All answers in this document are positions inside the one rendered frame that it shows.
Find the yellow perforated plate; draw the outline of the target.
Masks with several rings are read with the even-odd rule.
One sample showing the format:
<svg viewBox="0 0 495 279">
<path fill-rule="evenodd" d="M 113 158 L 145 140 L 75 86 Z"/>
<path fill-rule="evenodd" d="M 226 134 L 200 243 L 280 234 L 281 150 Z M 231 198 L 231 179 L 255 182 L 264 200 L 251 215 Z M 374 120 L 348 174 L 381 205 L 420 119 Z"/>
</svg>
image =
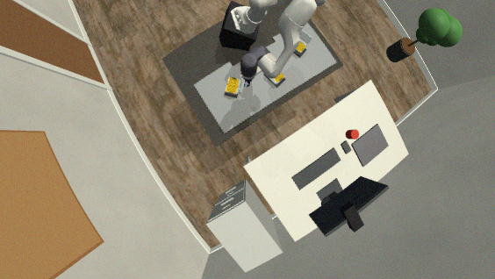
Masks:
<svg viewBox="0 0 495 279">
<path fill-rule="evenodd" d="M 236 78 L 229 78 L 229 81 L 228 81 L 228 84 L 227 84 L 227 87 L 226 87 L 226 91 L 227 92 L 232 92 L 232 93 L 235 93 L 236 94 L 236 90 L 237 90 L 237 86 L 239 84 L 239 79 L 236 79 Z M 230 91 L 229 91 L 230 90 Z"/>
<path fill-rule="evenodd" d="M 305 45 L 299 42 L 298 47 L 296 48 L 299 52 L 302 52 L 303 49 L 305 48 Z"/>
<path fill-rule="evenodd" d="M 279 82 L 279 80 L 280 80 L 281 78 L 282 78 L 282 79 L 284 78 L 284 76 L 283 76 L 282 74 L 280 74 L 279 76 L 277 76 L 276 78 L 273 78 L 273 79 L 276 79 L 276 82 Z M 282 79 L 281 79 L 281 80 L 282 80 Z"/>
</svg>

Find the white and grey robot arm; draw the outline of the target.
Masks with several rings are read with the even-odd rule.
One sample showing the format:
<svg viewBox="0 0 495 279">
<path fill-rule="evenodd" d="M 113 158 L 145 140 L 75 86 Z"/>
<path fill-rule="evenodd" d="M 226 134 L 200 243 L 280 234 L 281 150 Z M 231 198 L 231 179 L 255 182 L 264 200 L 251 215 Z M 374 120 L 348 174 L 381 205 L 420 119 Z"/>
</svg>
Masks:
<svg viewBox="0 0 495 279">
<path fill-rule="evenodd" d="M 252 9 L 248 6 L 234 8 L 231 14 L 236 30 L 246 34 L 254 32 L 267 15 L 267 10 L 285 2 L 285 0 L 249 0 Z M 278 19 L 278 29 L 284 43 L 284 50 L 279 58 L 277 59 L 267 47 L 257 46 L 242 57 L 240 77 L 250 80 L 261 72 L 271 79 L 279 76 L 298 47 L 302 29 L 316 11 L 317 6 L 325 2 L 326 0 L 292 0 Z"/>
</svg>

